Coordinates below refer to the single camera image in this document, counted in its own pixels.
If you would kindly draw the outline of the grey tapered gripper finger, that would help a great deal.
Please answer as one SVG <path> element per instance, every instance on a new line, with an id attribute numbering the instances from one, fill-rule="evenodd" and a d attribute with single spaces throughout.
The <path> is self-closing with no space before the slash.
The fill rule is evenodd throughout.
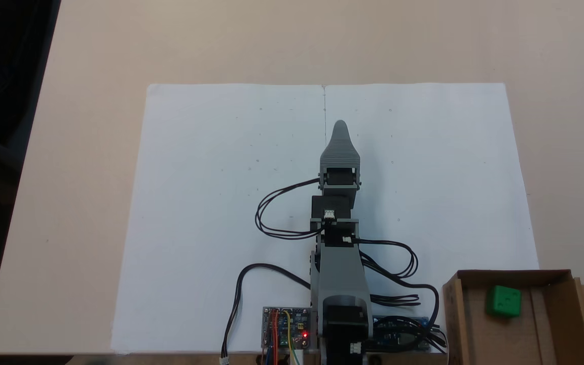
<path id="1" fill-rule="evenodd" d="M 360 155 L 355 149 L 347 123 L 337 120 L 333 126 L 331 140 L 320 155 L 320 168 L 359 168 Z"/>

